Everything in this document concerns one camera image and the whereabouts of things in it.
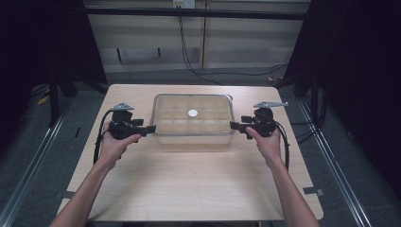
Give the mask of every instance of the gray floor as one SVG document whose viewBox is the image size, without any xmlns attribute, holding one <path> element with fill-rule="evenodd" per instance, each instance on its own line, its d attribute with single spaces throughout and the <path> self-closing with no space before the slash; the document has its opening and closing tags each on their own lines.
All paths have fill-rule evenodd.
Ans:
<svg viewBox="0 0 401 227">
<path fill-rule="evenodd" d="M 224 85 L 270 86 L 280 78 L 285 67 L 273 75 L 245 76 L 240 74 L 261 74 L 270 68 L 255 66 L 253 68 L 213 68 L 198 72 L 218 72 L 217 75 L 203 76 Z M 216 85 L 210 80 L 200 79 L 185 69 L 168 69 L 135 71 L 114 70 L 107 74 L 110 84 L 205 84 Z M 12 226 L 45 226 L 56 216 L 61 199 L 58 192 L 66 189 L 72 177 L 83 146 L 93 127 L 98 109 L 104 95 L 91 88 L 77 84 L 78 95 L 72 99 L 72 106 L 65 116 L 60 132 L 52 143 L 39 174 L 29 188 L 26 198 L 19 209 Z M 305 117 L 299 106 L 299 98 L 293 94 L 291 86 L 279 90 L 280 96 L 290 104 L 286 111 L 290 122 L 304 122 Z M 37 106 L 40 98 L 34 96 L 19 126 L 15 139 L 11 141 L 8 152 L 0 160 L 0 209 L 5 207 L 19 179 L 26 171 L 30 160 L 46 134 L 49 123 L 49 102 Z M 61 96 L 61 103 L 67 98 Z M 294 125 L 295 135 L 302 140 L 309 131 L 307 125 Z M 336 114 L 327 108 L 323 133 L 328 140 L 337 161 L 340 163 L 350 185 L 361 201 L 372 226 L 400 226 L 401 204 L 394 196 L 383 178 L 366 160 L 363 150 L 357 141 L 351 141 L 347 129 L 341 124 Z M 324 217 L 322 226 L 357 226 L 343 195 L 340 192 L 333 174 L 324 160 L 320 148 L 313 137 L 300 145 L 312 182 L 322 189 L 324 195 L 320 201 Z M 264 222 L 264 226 L 284 226 L 283 221 Z M 121 226 L 121 223 L 96 223 L 96 226 Z"/>
</svg>

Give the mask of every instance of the person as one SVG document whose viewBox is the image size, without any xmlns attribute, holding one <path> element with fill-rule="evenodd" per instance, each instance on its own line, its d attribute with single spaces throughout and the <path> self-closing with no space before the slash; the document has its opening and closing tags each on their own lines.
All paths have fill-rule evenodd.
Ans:
<svg viewBox="0 0 401 227">
<path fill-rule="evenodd" d="M 50 226 L 85 226 L 106 175 L 114 168 L 127 146 L 141 138 L 140 135 L 135 134 L 124 140 L 115 140 L 107 132 L 109 123 L 106 123 L 103 128 L 105 133 L 98 161 L 89 171 L 73 198 L 54 218 Z M 262 137 L 250 127 L 246 130 L 256 141 L 259 151 L 266 160 L 266 165 L 271 169 L 286 225 L 288 227 L 320 226 L 281 159 L 279 131 L 275 130 L 270 137 Z"/>
</svg>

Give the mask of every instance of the transparent plastic bin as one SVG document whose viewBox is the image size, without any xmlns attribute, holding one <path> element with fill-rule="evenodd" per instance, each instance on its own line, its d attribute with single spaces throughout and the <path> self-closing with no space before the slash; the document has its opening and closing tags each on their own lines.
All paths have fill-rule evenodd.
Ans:
<svg viewBox="0 0 401 227">
<path fill-rule="evenodd" d="M 229 144 L 234 134 L 233 102 L 228 95 L 160 94 L 150 125 L 161 144 Z"/>
</svg>

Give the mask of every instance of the metal bracket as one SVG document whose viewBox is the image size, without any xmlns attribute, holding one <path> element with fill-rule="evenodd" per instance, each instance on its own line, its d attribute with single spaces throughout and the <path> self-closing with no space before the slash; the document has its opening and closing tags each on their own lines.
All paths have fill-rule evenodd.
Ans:
<svg viewBox="0 0 401 227">
<path fill-rule="evenodd" d="M 121 102 L 118 105 L 111 107 L 111 111 L 129 111 L 133 110 L 133 107 L 128 105 L 127 103 Z"/>
<path fill-rule="evenodd" d="M 270 108 L 270 107 L 280 107 L 280 106 L 288 106 L 287 102 L 267 102 L 262 101 L 253 105 L 255 108 Z"/>
</svg>

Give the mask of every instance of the table top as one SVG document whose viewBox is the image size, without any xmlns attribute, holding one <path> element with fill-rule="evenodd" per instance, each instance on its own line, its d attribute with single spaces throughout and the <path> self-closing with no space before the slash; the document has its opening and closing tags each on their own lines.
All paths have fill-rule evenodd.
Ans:
<svg viewBox="0 0 401 227">
<path fill-rule="evenodd" d="M 93 165 L 102 116 L 114 105 L 134 107 L 133 118 L 145 126 L 159 94 L 212 94 L 233 97 L 235 121 L 253 115 L 260 101 L 281 102 L 275 88 L 201 85 L 112 85 L 68 186 L 76 191 Z M 323 217 L 316 194 L 284 107 L 272 108 L 288 135 L 289 173 L 317 219 Z M 68 202 L 64 199 L 60 210 Z M 100 188 L 92 220 L 194 221 L 284 219 L 270 169 L 254 140 L 236 131 L 227 145 L 162 145 L 153 134 L 132 144 Z"/>
</svg>

